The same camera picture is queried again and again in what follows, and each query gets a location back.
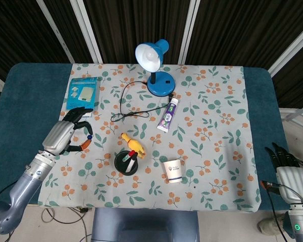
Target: black curtain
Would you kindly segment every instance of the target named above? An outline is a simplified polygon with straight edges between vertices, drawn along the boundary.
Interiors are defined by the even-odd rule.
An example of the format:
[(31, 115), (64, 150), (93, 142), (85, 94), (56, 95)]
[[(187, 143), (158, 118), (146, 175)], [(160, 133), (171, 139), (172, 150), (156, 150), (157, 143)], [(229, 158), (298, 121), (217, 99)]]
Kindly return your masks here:
[(160, 38), (165, 64), (177, 64), (189, 0), (84, 0), (104, 63), (136, 63), (135, 48)]
[(279, 107), (303, 107), (303, 48), (273, 77)]
[(303, 31), (303, 0), (201, 0), (187, 65), (268, 69)]
[(0, 0), (0, 78), (20, 62), (69, 63), (34, 0)]
[(70, 0), (44, 0), (75, 63), (93, 63)]

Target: floor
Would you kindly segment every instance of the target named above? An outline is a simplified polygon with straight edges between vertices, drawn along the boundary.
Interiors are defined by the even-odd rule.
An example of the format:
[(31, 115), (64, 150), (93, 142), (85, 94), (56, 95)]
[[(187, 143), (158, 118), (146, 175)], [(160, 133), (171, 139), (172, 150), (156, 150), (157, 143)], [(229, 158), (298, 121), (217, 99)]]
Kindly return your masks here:
[[(303, 159), (303, 129), (292, 122), (286, 122), (283, 125), (290, 152)], [(20, 226), (16, 229), (10, 241), (29, 241), (31, 239), (37, 242), (78, 242), (84, 237), (84, 227), (81, 221), (70, 225), (58, 224), (54, 221), (43, 223), (40, 219), (41, 213), (41, 207), (28, 206)], [(56, 213), (56, 218), (61, 221), (78, 219), (78, 216), (67, 208), (56, 209)], [(201, 242), (283, 242), (281, 235), (265, 236), (258, 231), (257, 223), (269, 217), (272, 217), (271, 211), (259, 211), (254, 214), (199, 212), (200, 240)], [(86, 214), (84, 221), (87, 233), (90, 234), (93, 210)], [(294, 241), (286, 233), (285, 236), (288, 241)], [(4, 242), (7, 237), (7, 235), (0, 235), (0, 242)]]

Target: yellow rubber chicken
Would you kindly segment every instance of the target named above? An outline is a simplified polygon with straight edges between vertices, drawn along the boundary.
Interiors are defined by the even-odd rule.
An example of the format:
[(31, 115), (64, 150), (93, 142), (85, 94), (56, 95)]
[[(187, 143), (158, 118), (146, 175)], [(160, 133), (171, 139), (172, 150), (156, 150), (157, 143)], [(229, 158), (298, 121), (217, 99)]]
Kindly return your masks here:
[(127, 142), (127, 145), (131, 150), (138, 153), (139, 158), (143, 159), (145, 157), (145, 151), (137, 140), (131, 139), (126, 133), (122, 133), (121, 137)]

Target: blue desk lamp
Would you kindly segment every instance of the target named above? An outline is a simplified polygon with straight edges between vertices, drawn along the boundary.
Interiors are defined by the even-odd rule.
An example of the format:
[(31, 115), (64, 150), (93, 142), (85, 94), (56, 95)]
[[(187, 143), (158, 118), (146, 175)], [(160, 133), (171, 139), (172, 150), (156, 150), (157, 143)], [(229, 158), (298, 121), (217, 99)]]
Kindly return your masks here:
[(147, 81), (147, 88), (151, 94), (164, 97), (174, 91), (174, 78), (167, 72), (157, 72), (163, 63), (163, 54), (169, 49), (166, 40), (160, 39), (154, 43), (142, 43), (137, 46), (135, 55), (138, 63), (151, 73)]

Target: floral tablecloth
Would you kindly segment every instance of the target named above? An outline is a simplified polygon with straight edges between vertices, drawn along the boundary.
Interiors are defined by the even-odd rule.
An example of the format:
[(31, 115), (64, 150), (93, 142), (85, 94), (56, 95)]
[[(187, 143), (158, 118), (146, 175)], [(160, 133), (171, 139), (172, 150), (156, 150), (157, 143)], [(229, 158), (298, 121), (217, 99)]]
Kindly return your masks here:
[[(176, 210), (255, 212), (261, 202), (243, 67), (161, 66), (175, 81), (179, 100), (168, 133), (157, 129), (164, 109), (149, 118), (127, 117), (110, 122), (119, 112), (123, 87), (146, 81), (149, 73), (133, 64), (74, 64), (72, 78), (98, 77), (99, 92), (91, 117), (94, 137), (83, 152), (57, 156), (44, 181), (38, 204), (45, 207), (121, 207)], [(66, 111), (67, 93), (60, 119)], [(132, 83), (124, 93), (123, 112), (162, 106), (167, 97), (151, 95)], [(129, 150), (120, 134), (137, 139), (147, 153), (138, 171), (123, 176), (114, 158)], [(76, 130), (72, 144), (86, 140)], [(183, 181), (169, 184), (162, 162), (181, 159)]]

